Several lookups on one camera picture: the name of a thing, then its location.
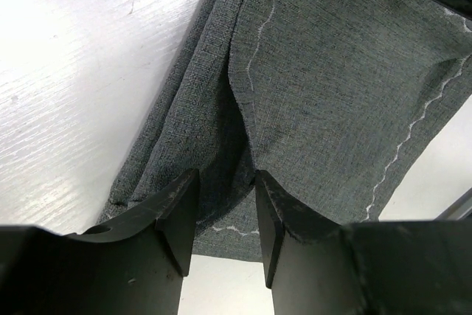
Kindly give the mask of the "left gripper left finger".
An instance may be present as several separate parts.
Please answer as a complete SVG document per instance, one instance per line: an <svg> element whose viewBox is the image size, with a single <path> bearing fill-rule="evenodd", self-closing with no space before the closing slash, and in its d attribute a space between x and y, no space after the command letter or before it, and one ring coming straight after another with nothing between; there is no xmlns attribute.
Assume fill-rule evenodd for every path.
<svg viewBox="0 0 472 315"><path fill-rule="evenodd" d="M3 314L176 314L189 274L200 179L160 192L83 234L1 228Z"/></svg>

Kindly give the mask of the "grey cloth napkin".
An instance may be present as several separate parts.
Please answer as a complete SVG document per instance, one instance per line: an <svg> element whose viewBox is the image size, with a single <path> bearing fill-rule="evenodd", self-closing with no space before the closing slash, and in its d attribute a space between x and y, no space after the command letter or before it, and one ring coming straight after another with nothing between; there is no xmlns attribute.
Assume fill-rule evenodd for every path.
<svg viewBox="0 0 472 315"><path fill-rule="evenodd" d="M203 0L100 220L200 172L193 251L260 261L254 175L376 221L471 95L471 22L431 0Z"/></svg>

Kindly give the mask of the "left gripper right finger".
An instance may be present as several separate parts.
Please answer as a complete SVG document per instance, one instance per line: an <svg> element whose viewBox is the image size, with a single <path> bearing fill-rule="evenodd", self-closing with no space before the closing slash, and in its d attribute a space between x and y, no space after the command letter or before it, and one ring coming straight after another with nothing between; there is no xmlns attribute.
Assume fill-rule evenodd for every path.
<svg viewBox="0 0 472 315"><path fill-rule="evenodd" d="M255 176L276 314L469 314L471 220L337 224Z"/></svg>

